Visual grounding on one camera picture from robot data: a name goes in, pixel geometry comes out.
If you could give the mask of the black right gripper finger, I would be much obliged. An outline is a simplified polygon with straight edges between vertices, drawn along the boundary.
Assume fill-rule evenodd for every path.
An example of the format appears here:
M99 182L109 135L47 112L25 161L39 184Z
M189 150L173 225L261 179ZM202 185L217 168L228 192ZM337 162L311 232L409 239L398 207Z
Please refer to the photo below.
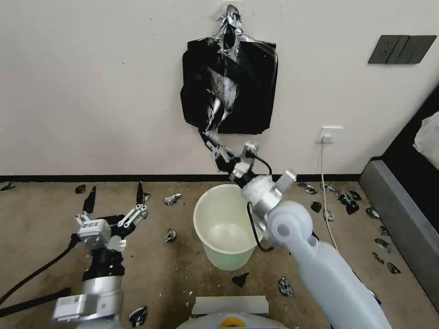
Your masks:
M207 148L211 152L211 157L214 161L223 160L230 162L234 158L234 153L227 147L222 146L217 140L211 136L207 136Z
M213 158L218 171L221 172L233 172L237 163L237 157L233 154L217 153L213 155Z

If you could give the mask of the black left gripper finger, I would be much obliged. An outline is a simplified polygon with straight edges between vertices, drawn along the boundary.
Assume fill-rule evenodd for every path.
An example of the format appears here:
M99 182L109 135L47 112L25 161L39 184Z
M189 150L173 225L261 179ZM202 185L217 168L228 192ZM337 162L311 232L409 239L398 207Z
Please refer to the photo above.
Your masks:
M93 186L87 198L84 200L82 212L75 215L75 220L82 226L83 223L91 221L90 216L94 212L96 202L96 187Z
M143 190L141 182L138 183L136 193L136 204L121 220L118 222L118 228L129 228L131 225L137 226L142 220L147 218L148 209L146 202L148 193Z

